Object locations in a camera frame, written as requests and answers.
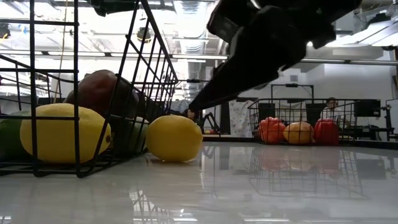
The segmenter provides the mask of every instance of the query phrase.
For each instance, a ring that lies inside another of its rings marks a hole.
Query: ceiling light
[[[187,37],[173,37],[174,41],[198,41],[198,42],[206,42],[208,43],[208,39],[197,39],[197,38],[187,38]]]
[[[49,52],[49,55],[64,55],[64,56],[74,56],[74,52]],[[103,57],[105,56],[105,53],[102,52],[78,52],[79,56],[97,56],[97,57]]]
[[[206,60],[197,60],[197,59],[179,59],[178,62],[193,62],[193,63],[205,63]]]
[[[304,223],[353,223],[352,220],[304,220]]]
[[[149,222],[149,221],[157,221],[156,218],[133,218],[133,221],[144,221],[144,222]]]
[[[8,55],[29,55],[30,51],[28,50],[0,50],[0,54],[8,54]],[[41,52],[35,52],[35,55],[41,55]]]
[[[197,222],[196,218],[173,218],[176,222]]]
[[[150,54],[141,54],[144,58],[149,58],[150,57]],[[111,56],[112,57],[123,57],[123,53],[111,53]],[[135,58],[138,58],[138,56],[139,56],[139,54],[130,54],[130,53],[127,53],[126,54],[126,57],[135,57]],[[159,57],[159,54],[152,54],[152,58],[158,58]]]
[[[226,60],[228,56],[226,55],[184,55],[184,54],[173,54],[170,55],[172,58],[182,58],[182,59],[208,59],[208,60]]]
[[[73,56],[75,53],[73,52],[49,52],[49,55],[64,55],[64,56]]]
[[[159,6],[161,3],[160,3],[160,1],[154,1],[154,2],[151,1],[150,4],[155,4],[155,5]]]
[[[11,220],[11,217],[3,217],[3,216],[0,216],[0,220],[2,220],[2,219],[4,219],[4,220]]]
[[[245,222],[290,222],[285,218],[244,218]]]
[[[102,52],[79,52],[79,56],[97,56],[97,57],[103,57],[105,56],[105,53]]]

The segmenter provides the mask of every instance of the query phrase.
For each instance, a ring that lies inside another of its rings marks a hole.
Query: black robotic claw
[[[262,0],[255,4],[221,0],[207,28],[229,43],[231,53],[190,108],[216,106],[275,80],[280,68],[288,69],[304,58],[309,41],[317,49],[335,40],[331,23],[360,4],[361,0]]]

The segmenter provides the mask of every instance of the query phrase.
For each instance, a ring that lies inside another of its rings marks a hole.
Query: bell pepper
[[[284,140],[283,132],[286,126],[278,118],[266,118],[260,122],[259,132],[261,139],[270,144]]]
[[[315,125],[314,139],[318,144],[338,145],[338,126],[332,119],[319,119]]]

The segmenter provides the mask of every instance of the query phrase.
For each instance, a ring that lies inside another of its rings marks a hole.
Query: yellow fruit
[[[284,130],[284,137],[290,144],[309,144],[313,139],[313,128],[307,122],[295,122]]]
[[[149,152],[163,161],[183,162],[194,159],[201,149],[200,128],[183,116],[162,116],[147,128]]]
[[[73,105],[56,103],[36,108],[37,116],[73,117]],[[80,162],[93,158],[105,119],[97,112],[79,107]],[[75,163],[74,121],[37,120],[37,154],[44,162]],[[24,149],[32,152],[32,121],[23,120],[20,131]],[[106,127],[99,153],[111,142],[111,126]]]

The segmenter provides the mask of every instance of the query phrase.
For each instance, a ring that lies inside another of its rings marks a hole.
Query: white wall
[[[388,52],[378,60],[390,60]],[[307,73],[306,81],[315,87],[316,98],[335,97],[337,99],[380,99],[385,101],[394,97],[391,67],[380,65],[332,65],[325,64]],[[382,117],[358,120],[358,125],[373,124],[385,127]]]
[[[261,90],[248,90],[240,94],[240,97],[256,97],[256,98],[271,98],[272,84],[286,84],[292,83],[290,75],[298,75],[297,84],[306,84],[306,76],[297,68],[288,69],[280,74],[280,77],[273,82],[270,82],[265,88]],[[284,86],[274,86],[274,98],[311,98],[311,90],[306,88],[286,88]]]
[[[9,100],[18,101],[18,96],[2,96],[2,97]],[[30,111],[30,96],[21,96],[21,102],[25,102],[21,103],[22,111]],[[0,99],[0,108],[1,108],[1,113],[11,114],[13,112],[19,111],[19,104],[18,102]]]

